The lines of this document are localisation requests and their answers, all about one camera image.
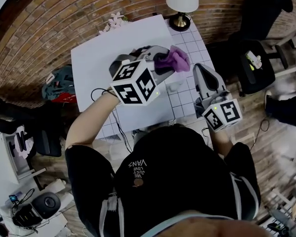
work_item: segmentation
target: speaker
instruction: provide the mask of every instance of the speaker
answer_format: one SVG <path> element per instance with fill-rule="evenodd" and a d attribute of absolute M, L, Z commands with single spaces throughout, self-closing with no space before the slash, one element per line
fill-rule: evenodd
<path fill-rule="evenodd" d="M 61 202 L 54 193 L 46 192 L 35 198 L 31 205 L 43 219 L 48 219 L 59 210 Z"/>

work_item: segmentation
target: black t-shirt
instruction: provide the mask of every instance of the black t-shirt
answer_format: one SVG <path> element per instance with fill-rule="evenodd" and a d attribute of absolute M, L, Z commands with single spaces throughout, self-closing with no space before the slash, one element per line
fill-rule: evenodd
<path fill-rule="evenodd" d="M 135 237 L 187 210 L 236 219 L 230 172 L 246 177 L 259 197 L 248 146 L 237 143 L 222 160 L 201 135 L 185 127 L 150 132 L 116 174 L 102 155 L 86 146 L 68 148 L 66 160 L 79 216 L 94 234 L 102 200 L 113 189 L 122 201 L 125 236 Z"/>

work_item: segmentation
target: office chair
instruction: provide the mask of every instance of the office chair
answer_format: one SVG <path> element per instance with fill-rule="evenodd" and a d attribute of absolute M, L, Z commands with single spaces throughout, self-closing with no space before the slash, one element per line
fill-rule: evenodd
<path fill-rule="evenodd" d="M 0 99 L 0 116 L 14 119 L 14 121 L 0 119 L 0 132 L 12 134 L 17 127 L 23 125 L 27 137 L 33 137 L 34 148 L 39 154 L 61 156 L 60 136 L 65 137 L 65 135 L 57 105 L 48 101 L 41 107 L 29 109 Z"/>
<path fill-rule="evenodd" d="M 269 59 L 280 58 L 285 69 L 287 60 L 280 46 L 275 53 L 266 53 L 259 40 L 264 40 L 281 11 L 292 12 L 292 0 L 245 0 L 240 31 L 233 33 L 228 40 L 231 63 L 244 94 L 258 92 L 275 81 L 275 74 Z M 251 51 L 261 56 L 262 67 L 250 66 L 246 53 Z"/>

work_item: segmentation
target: white stripe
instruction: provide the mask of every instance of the white stripe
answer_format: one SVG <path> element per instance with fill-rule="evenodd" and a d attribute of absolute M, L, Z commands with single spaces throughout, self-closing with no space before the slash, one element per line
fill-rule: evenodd
<path fill-rule="evenodd" d="M 240 176 L 240 178 L 245 182 L 245 184 L 247 185 L 251 195 L 253 196 L 253 199 L 255 200 L 256 203 L 256 211 L 255 211 L 255 215 L 253 216 L 253 218 L 256 217 L 256 215 L 258 214 L 259 211 L 259 200 L 258 200 L 258 196 L 256 194 L 256 191 L 253 189 L 251 183 L 247 180 L 247 178 Z"/>
<path fill-rule="evenodd" d="M 236 203 L 237 216 L 238 216 L 238 220 L 241 220 L 242 210 L 241 210 L 240 192 L 239 192 L 238 185 L 237 185 L 237 183 L 235 181 L 235 177 L 233 176 L 232 173 L 230 173 L 230 176 L 231 176 L 231 181 L 232 181 L 232 186 L 233 186 L 233 192 L 235 194 L 235 203 Z"/>
<path fill-rule="evenodd" d="M 183 215 L 177 215 L 173 218 L 167 219 L 160 224 L 156 225 L 155 227 L 151 228 L 148 232 L 144 233 L 141 237 L 153 237 L 156 236 L 158 233 L 162 232 L 163 230 L 169 228 L 170 226 L 188 218 L 194 218 L 194 217 L 200 217 L 200 218 L 210 218 L 210 219 L 228 219 L 233 220 L 232 218 L 226 217 L 226 216 L 219 216 L 219 215 L 209 215 L 209 214 L 203 214 L 203 213 L 191 213 L 191 214 L 183 214 Z"/>
<path fill-rule="evenodd" d="M 118 217 L 119 217 L 119 236 L 124 237 L 124 208 L 122 200 L 117 199 L 118 202 Z"/>
<path fill-rule="evenodd" d="M 107 210 L 108 210 L 108 201 L 103 200 L 102 207 L 101 207 L 101 213 L 100 213 L 100 219 L 99 219 L 100 237 L 104 237 L 104 222 L 105 222 L 105 217 L 107 215 Z"/>

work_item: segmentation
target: black device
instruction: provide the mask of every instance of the black device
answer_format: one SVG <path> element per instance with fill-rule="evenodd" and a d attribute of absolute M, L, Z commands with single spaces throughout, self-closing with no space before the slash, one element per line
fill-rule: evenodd
<path fill-rule="evenodd" d="M 46 192 L 30 204 L 19 208 L 12 217 L 13 223 L 18 227 L 29 228 L 39 224 L 43 219 L 53 216 L 60 208 L 60 199 L 52 192 Z"/>
<path fill-rule="evenodd" d="M 292 12 L 292 0 L 245 0 L 240 31 L 233 33 L 228 40 L 231 63 L 235 67 L 245 94 L 256 93 L 275 81 L 275 73 L 270 59 L 280 58 L 284 69 L 287 60 L 280 46 L 275 53 L 266 53 L 259 40 L 266 39 L 273 23 L 281 11 Z M 246 58 L 247 51 L 261 57 L 262 67 L 252 69 Z"/>
<path fill-rule="evenodd" d="M 48 219 L 59 210 L 61 202 L 56 194 L 46 192 L 35 198 L 31 205 L 43 219 Z"/>
<path fill-rule="evenodd" d="M 39 224 L 42 218 L 33 210 L 31 204 L 26 204 L 15 213 L 12 221 L 18 227 L 27 228 Z"/>
<path fill-rule="evenodd" d="M 1 237 L 8 237 L 8 230 L 6 229 L 5 225 L 2 223 L 3 218 L 0 217 L 0 236 Z"/>
<path fill-rule="evenodd" d="M 16 195 L 10 195 L 9 198 L 12 203 L 16 203 L 17 201 L 19 201 L 19 199 Z"/>

